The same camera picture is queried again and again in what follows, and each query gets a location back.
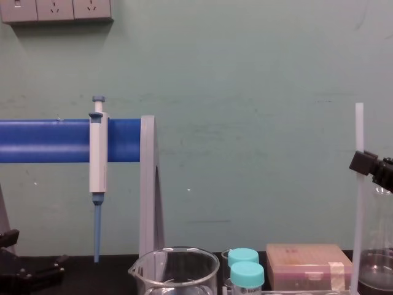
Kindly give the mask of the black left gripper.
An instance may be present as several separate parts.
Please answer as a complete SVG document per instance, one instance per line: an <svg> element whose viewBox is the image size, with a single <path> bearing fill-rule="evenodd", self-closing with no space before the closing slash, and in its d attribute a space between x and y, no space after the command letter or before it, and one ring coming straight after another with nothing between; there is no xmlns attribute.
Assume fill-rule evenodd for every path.
<svg viewBox="0 0 393 295"><path fill-rule="evenodd" d="M0 234L1 294L31 294L60 285L69 256L39 258L34 267L28 267L20 257L4 249L17 244L19 233L12 229Z"/></svg>

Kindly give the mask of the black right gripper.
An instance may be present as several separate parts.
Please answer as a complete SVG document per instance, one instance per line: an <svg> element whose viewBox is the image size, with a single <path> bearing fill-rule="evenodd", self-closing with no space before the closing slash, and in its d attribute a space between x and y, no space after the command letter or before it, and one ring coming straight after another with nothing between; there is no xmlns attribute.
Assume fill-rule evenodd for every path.
<svg viewBox="0 0 393 295"><path fill-rule="evenodd" d="M371 152L356 151L349 165L349 169L365 176L372 174L372 181L375 184L392 192L392 164L392 157L379 160L378 156Z"/></svg>

